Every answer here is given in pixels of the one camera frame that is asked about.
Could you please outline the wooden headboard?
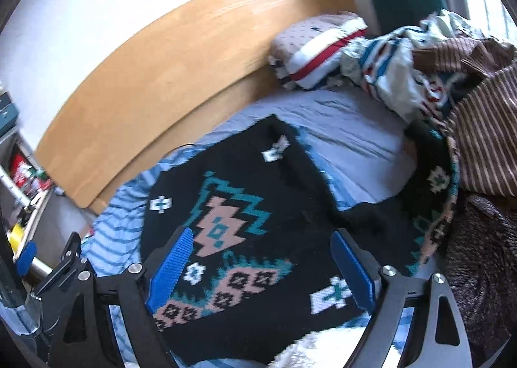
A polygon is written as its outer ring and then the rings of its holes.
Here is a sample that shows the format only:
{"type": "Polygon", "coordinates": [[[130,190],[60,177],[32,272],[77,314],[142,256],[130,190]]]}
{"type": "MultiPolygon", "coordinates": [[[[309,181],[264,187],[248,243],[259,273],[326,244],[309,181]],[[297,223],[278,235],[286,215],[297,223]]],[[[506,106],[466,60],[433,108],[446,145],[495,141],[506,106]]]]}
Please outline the wooden headboard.
{"type": "Polygon", "coordinates": [[[168,129],[266,64],[273,37],[353,0],[191,0],[107,57],[60,108],[38,144],[38,163],[79,207],[168,129]]]}

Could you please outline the dark brown knit garment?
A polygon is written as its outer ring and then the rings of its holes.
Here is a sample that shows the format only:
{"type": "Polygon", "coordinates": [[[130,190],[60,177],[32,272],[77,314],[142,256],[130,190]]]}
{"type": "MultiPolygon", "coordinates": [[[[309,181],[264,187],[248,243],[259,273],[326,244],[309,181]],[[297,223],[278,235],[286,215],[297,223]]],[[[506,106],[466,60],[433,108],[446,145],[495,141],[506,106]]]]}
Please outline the dark brown knit garment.
{"type": "Polygon", "coordinates": [[[516,201],[469,195],[455,213],[445,276],[482,365],[516,329],[516,201]]]}

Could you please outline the white blue patterned duvet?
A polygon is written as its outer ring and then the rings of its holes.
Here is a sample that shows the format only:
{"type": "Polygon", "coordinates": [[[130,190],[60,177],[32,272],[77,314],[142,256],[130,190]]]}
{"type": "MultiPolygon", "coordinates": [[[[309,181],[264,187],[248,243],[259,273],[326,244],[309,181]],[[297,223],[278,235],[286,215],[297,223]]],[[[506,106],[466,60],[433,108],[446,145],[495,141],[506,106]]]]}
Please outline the white blue patterned duvet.
{"type": "Polygon", "coordinates": [[[437,114],[452,84],[464,79],[456,71],[422,73],[414,67],[413,51],[449,38],[482,39],[486,34],[470,20],[442,9],[417,26],[399,27],[374,39],[352,40],[342,49],[340,73],[409,123],[417,117],[437,114]]]}

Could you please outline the white fluffy blanket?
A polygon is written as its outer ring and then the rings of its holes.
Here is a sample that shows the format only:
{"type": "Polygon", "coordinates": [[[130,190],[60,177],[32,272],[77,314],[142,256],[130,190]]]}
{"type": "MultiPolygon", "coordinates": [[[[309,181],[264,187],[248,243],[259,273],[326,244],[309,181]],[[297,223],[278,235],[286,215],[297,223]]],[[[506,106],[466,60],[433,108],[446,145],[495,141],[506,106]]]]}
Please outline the white fluffy blanket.
{"type": "Polygon", "coordinates": [[[344,367],[365,327],[338,327],[311,332],[278,354],[268,367],[344,367]]]}

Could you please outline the grey bed sheet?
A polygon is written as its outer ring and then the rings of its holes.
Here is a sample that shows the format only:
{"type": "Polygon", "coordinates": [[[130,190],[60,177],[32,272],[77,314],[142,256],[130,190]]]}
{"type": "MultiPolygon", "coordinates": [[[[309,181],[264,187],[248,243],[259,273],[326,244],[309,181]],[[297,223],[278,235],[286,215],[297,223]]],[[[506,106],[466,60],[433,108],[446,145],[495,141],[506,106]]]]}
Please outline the grey bed sheet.
{"type": "Polygon", "coordinates": [[[341,210],[398,194],[415,171],[404,150],[405,122],[356,86],[281,90],[245,107],[197,143],[210,146],[269,115],[298,130],[341,210]]]}

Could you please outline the white patterned pillow red stripe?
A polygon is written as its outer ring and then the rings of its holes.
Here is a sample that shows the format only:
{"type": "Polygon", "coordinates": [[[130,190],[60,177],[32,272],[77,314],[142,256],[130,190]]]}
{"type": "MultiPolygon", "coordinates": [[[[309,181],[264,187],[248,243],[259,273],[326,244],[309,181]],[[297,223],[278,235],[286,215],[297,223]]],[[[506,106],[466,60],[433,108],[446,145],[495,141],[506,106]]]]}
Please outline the white patterned pillow red stripe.
{"type": "Polygon", "coordinates": [[[307,18],[273,38],[268,61],[284,89],[315,90],[336,75],[343,49],[367,29],[354,12],[307,18]]]}

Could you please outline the brown striped garment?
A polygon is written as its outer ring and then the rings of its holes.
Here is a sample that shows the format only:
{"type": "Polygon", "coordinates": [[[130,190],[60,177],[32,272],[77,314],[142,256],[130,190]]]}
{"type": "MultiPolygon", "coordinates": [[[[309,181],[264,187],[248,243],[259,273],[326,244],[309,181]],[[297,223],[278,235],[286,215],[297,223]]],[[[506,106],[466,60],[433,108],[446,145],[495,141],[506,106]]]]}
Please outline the brown striped garment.
{"type": "Polygon", "coordinates": [[[462,187],[516,196],[516,46],[494,38],[450,38],[416,48],[413,63],[427,74],[479,79],[445,120],[460,154],[462,187]]]}

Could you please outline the blue striped blanket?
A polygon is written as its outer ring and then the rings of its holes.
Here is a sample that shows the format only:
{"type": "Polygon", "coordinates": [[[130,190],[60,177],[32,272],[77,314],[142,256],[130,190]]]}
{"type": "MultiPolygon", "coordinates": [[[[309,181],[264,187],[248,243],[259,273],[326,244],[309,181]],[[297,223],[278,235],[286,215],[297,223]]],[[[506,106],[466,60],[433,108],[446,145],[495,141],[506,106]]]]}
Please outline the blue striped blanket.
{"type": "MultiPolygon", "coordinates": [[[[130,263],[140,261],[139,243],[143,228],[145,203],[149,190],[158,175],[165,170],[177,167],[188,159],[196,156],[208,145],[184,146],[162,159],[154,167],[145,170],[133,180],[123,184],[109,206],[93,223],[93,233],[82,243],[81,256],[86,257],[98,275],[118,274],[130,263]]],[[[117,344],[126,367],[136,367],[137,360],[126,333],[120,310],[110,307],[112,324],[117,344]]],[[[394,348],[400,353],[405,342],[409,321],[413,310],[405,309],[402,313],[401,324],[395,335],[394,348]]],[[[370,317],[367,313],[358,314],[351,321],[338,327],[366,327],[370,317]]],[[[179,367],[265,367],[256,357],[241,358],[204,358],[199,363],[184,363],[176,357],[179,367]]]]}

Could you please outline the cluttered shelf unit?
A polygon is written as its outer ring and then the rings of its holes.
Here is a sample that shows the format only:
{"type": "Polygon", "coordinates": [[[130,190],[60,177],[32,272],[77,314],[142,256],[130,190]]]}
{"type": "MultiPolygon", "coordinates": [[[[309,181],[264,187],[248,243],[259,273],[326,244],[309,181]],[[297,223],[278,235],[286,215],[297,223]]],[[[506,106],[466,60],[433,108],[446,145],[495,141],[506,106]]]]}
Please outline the cluttered shelf unit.
{"type": "MultiPolygon", "coordinates": [[[[38,165],[18,127],[19,110],[6,89],[1,89],[1,190],[13,201],[7,237],[16,262],[33,240],[53,195],[53,182],[38,165]]],[[[32,264],[43,265],[38,258],[32,264]]]]}

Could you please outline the black patterned knit sweater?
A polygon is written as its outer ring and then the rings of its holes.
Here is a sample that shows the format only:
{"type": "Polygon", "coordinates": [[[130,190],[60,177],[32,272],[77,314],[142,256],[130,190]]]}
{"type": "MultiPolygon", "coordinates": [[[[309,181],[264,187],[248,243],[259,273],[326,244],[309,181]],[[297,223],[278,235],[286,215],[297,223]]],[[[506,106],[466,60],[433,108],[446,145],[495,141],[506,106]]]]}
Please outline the black patterned knit sweater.
{"type": "Polygon", "coordinates": [[[346,209],[297,129],[275,116],[162,172],[140,239],[147,258],[180,226],[193,251],[154,318],[175,357],[268,363],[312,331],[359,316],[330,253],[345,229],[380,264],[416,272],[427,229],[453,185],[447,142],[427,123],[406,129],[416,168],[398,195],[346,209]]]}

